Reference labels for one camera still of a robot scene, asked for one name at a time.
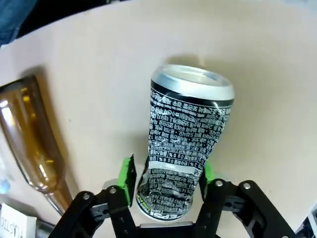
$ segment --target blue fabric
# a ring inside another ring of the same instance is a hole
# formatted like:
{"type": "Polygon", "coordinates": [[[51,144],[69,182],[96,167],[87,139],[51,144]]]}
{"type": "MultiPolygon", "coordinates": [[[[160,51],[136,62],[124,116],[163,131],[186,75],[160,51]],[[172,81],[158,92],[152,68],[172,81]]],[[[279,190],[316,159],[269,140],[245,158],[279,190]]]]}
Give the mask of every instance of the blue fabric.
{"type": "Polygon", "coordinates": [[[0,46],[13,41],[37,0],[0,0],[0,46]]]}

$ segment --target white table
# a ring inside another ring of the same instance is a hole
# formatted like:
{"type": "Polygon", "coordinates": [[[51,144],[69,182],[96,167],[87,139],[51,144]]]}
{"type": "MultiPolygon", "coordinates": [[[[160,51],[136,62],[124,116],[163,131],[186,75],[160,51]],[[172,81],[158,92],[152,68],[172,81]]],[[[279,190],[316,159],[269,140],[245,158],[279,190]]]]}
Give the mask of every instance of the white table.
{"type": "MultiPolygon", "coordinates": [[[[40,72],[69,171],[80,190],[98,193],[132,152],[142,172],[150,77],[160,64],[222,74],[234,84],[236,100],[211,163],[236,184],[256,181],[297,229],[317,200],[316,25],[316,13],[282,3],[132,0],[63,19],[1,49],[0,84],[40,72]]],[[[25,183],[3,138],[0,146],[15,180],[10,203],[28,204],[56,223],[58,214],[25,183]]],[[[182,220],[195,221],[200,205],[196,193],[182,220]]],[[[136,204],[131,213],[136,224],[153,222],[136,204]]],[[[218,234],[246,237],[229,214],[218,234]]],[[[113,235],[106,221],[95,237],[113,235]]]]}

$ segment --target silver can top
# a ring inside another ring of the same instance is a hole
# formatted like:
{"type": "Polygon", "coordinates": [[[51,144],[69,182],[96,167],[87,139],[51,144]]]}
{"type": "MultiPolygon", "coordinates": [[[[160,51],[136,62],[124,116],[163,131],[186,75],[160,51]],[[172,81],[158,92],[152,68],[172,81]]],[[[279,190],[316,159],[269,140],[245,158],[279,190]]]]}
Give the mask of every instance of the silver can top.
{"type": "Polygon", "coordinates": [[[233,86],[228,79],[200,68],[165,64],[154,72],[152,81],[188,97],[216,101],[234,99],[233,86]]]}

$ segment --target label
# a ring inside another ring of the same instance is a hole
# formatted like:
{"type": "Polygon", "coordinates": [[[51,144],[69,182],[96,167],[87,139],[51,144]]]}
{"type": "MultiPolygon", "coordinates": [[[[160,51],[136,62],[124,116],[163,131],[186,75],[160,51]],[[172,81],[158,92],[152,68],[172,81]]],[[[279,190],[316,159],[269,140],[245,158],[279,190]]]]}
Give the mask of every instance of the label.
{"type": "Polygon", "coordinates": [[[184,216],[232,100],[185,97],[152,82],[149,157],[137,202],[159,220],[184,216]]]}
{"type": "Polygon", "coordinates": [[[36,217],[29,217],[23,213],[2,205],[0,221],[1,238],[34,238],[36,217]]]}

